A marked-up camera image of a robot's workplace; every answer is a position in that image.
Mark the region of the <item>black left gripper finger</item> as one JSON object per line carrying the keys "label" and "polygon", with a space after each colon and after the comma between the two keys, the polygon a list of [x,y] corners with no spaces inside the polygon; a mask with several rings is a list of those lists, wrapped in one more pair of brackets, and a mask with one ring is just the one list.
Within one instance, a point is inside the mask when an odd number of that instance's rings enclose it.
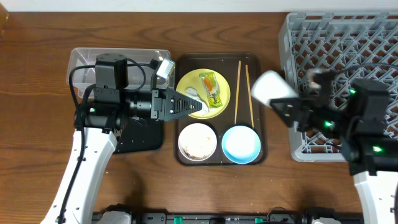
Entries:
{"label": "black left gripper finger", "polygon": [[171,88],[166,89],[166,95],[169,102],[177,108],[201,108],[200,101],[194,100],[189,96],[179,93]]}
{"label": "black left gripper finger", "polygon": [[179,106],[176,108],[172,108],[170,110],[169,114],[169,120],[175,120],[175,119],[180,119],[183,117],[188,116],[189,114],[195,113],[197,111],[200,111],[202,109],[202,105],[196,105],[196,106]]}

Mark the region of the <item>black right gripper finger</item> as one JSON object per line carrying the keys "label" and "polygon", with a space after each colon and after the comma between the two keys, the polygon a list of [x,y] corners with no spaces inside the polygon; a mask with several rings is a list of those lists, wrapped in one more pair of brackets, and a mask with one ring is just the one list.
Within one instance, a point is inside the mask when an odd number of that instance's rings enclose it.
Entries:
{"label": "black right gripper finger", "polygon": [[283,103],[283,104],[288,104],[288,105],[294,105],[297,103],[300,103],[301,98],[274,98],[270,100],[270,105],[275,106],[278,103]]}
{"label": "black right gripper finger", "polygon": [[271,103],[271,107],[287,127],[291,128],[294,125],[295,109],[293,105],[288,103]]}

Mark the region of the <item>yellow plate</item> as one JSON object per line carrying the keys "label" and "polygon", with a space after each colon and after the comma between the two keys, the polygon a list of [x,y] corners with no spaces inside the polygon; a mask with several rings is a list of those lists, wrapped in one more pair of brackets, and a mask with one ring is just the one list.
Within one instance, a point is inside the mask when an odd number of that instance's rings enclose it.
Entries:
{"label": "yellow plate", "polygon": [[219,84],[219,89],[220,89],[220,97],[221,97],[221,102],[222,106],[219,108],[210,108],[210,111],[208,114],[202,115],[202,112],[197,111],[195,113],[189,114],[191,118],[196,118],[196,119],[210,119],[218,116],[221,114],[228,106],[229,100],[231,98],[231,90],[229,87],[228,82],[222,76],[222,74],[218,73],[217,71],[210,70],[207,68],[200,68],[196,70],[192,70],[191,72],[188,72],[185,74],[180,81],[177,84],[176,91],[179,93],[185,94],[185,90],[187,88],[194,88],[197,91],[198,96],[203,100],[207,105],[208,105],[208,98],[207,98],[207,92],[205,90],[205,87],[203,86],[201,79],[199,77],[199,74],[201,73],[206,73],[206,72],[213,72],[216,77],[216,81]]}

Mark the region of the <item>white cup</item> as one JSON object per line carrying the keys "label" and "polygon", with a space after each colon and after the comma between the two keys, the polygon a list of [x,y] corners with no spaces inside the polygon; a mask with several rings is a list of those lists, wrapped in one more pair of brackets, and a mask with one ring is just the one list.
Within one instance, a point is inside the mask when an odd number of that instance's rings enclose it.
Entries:
{"label": "white cup", "polygon": [[253,84],[251,96],[267,107],[279,98],[298,98],[296,91],[275,71],[264,72]]}

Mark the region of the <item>green snack wrapper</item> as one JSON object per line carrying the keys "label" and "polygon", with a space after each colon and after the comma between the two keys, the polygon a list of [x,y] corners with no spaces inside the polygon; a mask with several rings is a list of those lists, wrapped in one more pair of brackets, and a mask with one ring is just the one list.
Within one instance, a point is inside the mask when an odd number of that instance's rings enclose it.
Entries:
{"label": "green snack wrapper", "polygon": [[199,74],[199,77],[206,90],[209,107],[221,107],[223,104],[220,97],[220,89],[216,80],[216,75],[213,72],[206,72]]}

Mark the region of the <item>white bowl with rice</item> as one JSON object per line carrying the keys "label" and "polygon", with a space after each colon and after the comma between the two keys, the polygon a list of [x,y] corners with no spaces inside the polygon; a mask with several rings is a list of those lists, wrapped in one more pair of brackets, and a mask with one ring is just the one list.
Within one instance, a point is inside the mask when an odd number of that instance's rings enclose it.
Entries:
{"label": "white bowl with rice", "polygon": [[189,124],[178,136],[180,153],[193,162],[209,159],[216,151],[217,136],[212,128],[202,123]]}

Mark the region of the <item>wooden chopstick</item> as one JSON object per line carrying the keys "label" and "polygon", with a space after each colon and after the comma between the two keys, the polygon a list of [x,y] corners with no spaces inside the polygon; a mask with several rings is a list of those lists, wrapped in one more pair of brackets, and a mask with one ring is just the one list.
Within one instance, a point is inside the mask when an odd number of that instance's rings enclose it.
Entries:
{"label": "wooden chopstick", "polygon": [[250,85],[250,78],[249,78],[249,68],[248,65],[245,65],[245,71],[246,71],[246,83],[247,83],[247,88],[248,88],[248,100],[249,100],[249,111],[250,111],[250,116],[251,116],[251,127],[254,129],[254,114],[253,114],[253,109],[252,109],[252,95],[251,95],[251,85]]}
{"label": "wooden chopstick", "polygon": [[238,62],[238,72],[237,72],[237,82],[236,82],[236,99],[235,99],[235,108],[234,108],[234,124],[236,124],[237,116],[238,116],[240,77],[241,77],[241,61]]}

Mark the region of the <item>blue bowl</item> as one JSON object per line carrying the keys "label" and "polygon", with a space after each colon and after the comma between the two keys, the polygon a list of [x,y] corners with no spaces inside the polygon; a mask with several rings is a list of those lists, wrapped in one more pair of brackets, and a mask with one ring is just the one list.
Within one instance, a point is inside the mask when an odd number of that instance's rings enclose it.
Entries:
{"label": "blue bowl", "polygon": [[248,164],[253,162],[260,154],[261,139],[252,128],[233,126],[223,135],[221,148],[231,162]]}

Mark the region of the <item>white tissue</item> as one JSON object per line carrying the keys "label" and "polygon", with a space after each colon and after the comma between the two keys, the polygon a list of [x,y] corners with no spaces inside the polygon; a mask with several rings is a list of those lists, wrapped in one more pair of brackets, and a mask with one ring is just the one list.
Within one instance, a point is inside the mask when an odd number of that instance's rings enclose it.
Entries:
{"label": "white tissue", "polygon": [[205,101],[203,99],[200,98],[196,89],[194,89],[192,87],[188,87],[185,89],[185,93],[190,98],[197,100],[201,103],[202,109],[199,111],[200,116],[206,116],[209,113],[208,105],[205,103]]}

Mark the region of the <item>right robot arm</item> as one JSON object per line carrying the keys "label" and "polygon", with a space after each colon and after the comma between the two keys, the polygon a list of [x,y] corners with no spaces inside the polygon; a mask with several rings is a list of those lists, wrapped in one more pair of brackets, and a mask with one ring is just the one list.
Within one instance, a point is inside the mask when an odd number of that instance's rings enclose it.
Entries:
{"label": "right robot arm", "polygon": [[322,95],[279,98],[272,99],[270,106],[290,128],[339,139],[364,222],[397,223],[397,140],[384,133],[387,86],[375,80],[355,80],[343,110],[330,108],[327,99]]}

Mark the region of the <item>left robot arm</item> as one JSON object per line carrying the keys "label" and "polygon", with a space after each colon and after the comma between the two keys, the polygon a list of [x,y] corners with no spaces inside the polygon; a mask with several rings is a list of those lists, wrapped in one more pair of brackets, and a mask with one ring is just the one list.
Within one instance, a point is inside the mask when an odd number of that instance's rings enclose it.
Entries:
{"label": "left robot arm", "polygon": [[[128,69],[153,69],[148,93],[143,85],[129,89]],[[171,88],[159,89],[157,79],[168,79],[175,69],[170,59],[137,63],[123,54],[100,54],[95,64],[96,81],[86,88],[75,105],[73,145],[70,158],[52,206],[43,223],[91,223],[100,183],[119,142],[132,122],[173,121],[200,111],[199,101]]]}

